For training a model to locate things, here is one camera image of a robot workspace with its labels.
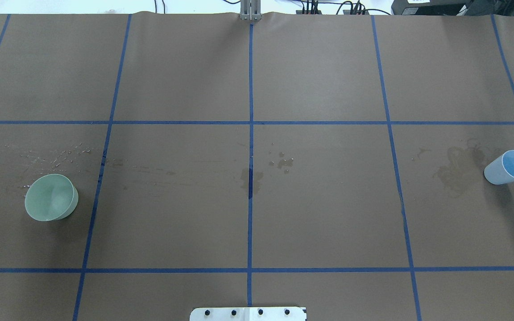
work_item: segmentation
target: green bowl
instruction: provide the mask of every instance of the green bowl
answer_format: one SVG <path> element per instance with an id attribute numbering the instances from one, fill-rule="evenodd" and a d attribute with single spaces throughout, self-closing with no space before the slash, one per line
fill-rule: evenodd
<path id="1" fill-rule="evenodd" d="M 41 222 L 68 217 L 77 203 L 77 189 L 67 177 L 58 173 L 37 179 L 25 195 L 25 210 L 30 217 Z"/>

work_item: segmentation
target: gray table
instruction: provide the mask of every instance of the gray table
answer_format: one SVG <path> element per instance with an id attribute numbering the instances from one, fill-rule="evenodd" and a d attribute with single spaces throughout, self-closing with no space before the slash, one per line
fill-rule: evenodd
<path id="1" fill-rule="evenodd" d="M 0 320 L 514 320 L 508 149 L 514 18 L 0 16 Z"/>

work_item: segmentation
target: white bracket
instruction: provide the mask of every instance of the white bracket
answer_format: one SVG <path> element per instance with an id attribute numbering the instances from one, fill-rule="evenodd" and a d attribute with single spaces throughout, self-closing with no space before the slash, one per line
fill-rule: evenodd
<path id="1" fill-rule="evenodd" d="M 300 307 L 197 308 L 190 321 L 307 321 L 307 309 Z"/>
<path id="2" fill-rule="evenodd" d="M 261 20 L 261 0 L 241 0 L 239 18 L 246 21 Z"/>

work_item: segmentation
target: light blue plastic cup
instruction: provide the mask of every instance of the light blue plastic cup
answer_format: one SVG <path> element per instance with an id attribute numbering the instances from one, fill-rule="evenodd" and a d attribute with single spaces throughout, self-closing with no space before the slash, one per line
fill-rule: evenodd
<path id="1" fill-rule="evenodd" d="M 501 185 L 514 181 L 514 150 L 508 150 L 497 157 L 483 171 L 491 184 Z"/>
<path id="2" fill-rule="evenodd" d="M 78 192 L 63 175 L 52 173 L 37 179 L 25 195 L 25 210 L 41 222 L 68 217 L 77 207 Z"/>

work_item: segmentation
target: white metal plate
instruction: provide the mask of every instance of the white metal plate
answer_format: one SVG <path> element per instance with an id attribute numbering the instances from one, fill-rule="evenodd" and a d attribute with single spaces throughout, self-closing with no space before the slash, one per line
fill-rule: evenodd
<path id="1" fill-rule="evenodd" d="M 190 313 L 190 321 L 306 321 L 306 310 L 301 307 L 197 308 Z"/>

